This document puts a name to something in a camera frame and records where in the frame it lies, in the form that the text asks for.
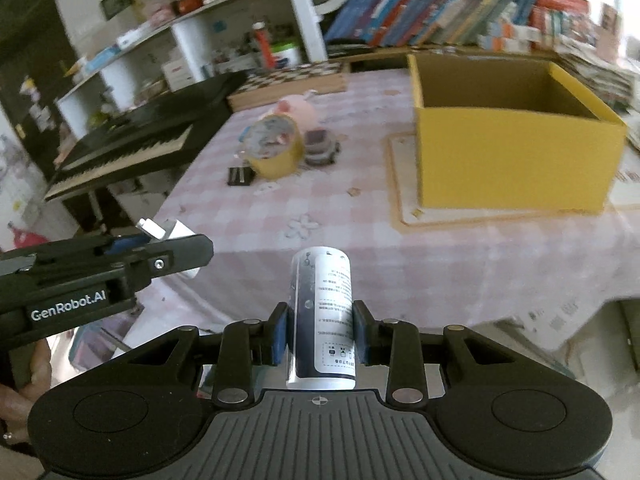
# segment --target finger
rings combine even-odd
[[[7,444],[12,446],[13,444],[20,444],[21,442],[29,441],[29,432],[27,431],[27,427],[24,424],[20,424],[19,426],[11,426],[7,427],[7,433],[11,436],[5,440]]]
[[[38,400],[51,387],[51,350],[46,339],[36,343],[31,357],[31,383],[20,390],[20,394],[31,402]]]
[[[7,422],[27,422],[33,402],[0,384],[0,418]]]

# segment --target genrobot.ai logo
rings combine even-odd
[[[81,306],[87,306],[94,303],[100,303],[101,301],[105,301],[107,299],[107,293],[104,290],[99,290],[93,296],[89,296],[86,294],[84,298],[80,298],[79,300],[71,300],[66,303],[56,303],[56,306],[52,306],[51,308],[44,308],[43,310],[34,310],[31,313],[31,319],[34,321],[41,321],[43,319],[47,319],[47,317],[57,316],[58,314],[64,314],[65,312],[69,312],[71,310],[75,310]]]

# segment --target wooden chess board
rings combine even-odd
[[[319,94],[347,89],[348,64],[323,61],[250,77],[227,99],[235,112],[276,103],[280,98],[315,90]]]

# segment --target pink checkered tablecloth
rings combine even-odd
[[[394,228],[384,139],[414,129],[409,75],[386,70],[349,78],[347,92],[314,100],[342,141],[337,164],[328,168],[227,186],[239,135],[269,107],[231,117],[156,216],[207,235],[216,254],[194,280],[155,280],[140,293],[147,308],[159,316],[188,313],[180,320],[202,328],[266,319],[287,299],[293,254],[316,245],[349,255],[354,298],[377,318],[422,327],[526,317],[550,306],[595,311],[610,298],[640,295],[640,210]]]

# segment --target electronic keyboard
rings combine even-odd
[[[44,200],[190,164],[231,117],[226,96],[245,79],[244,73],[217,76],[98,127],[69,153]]]

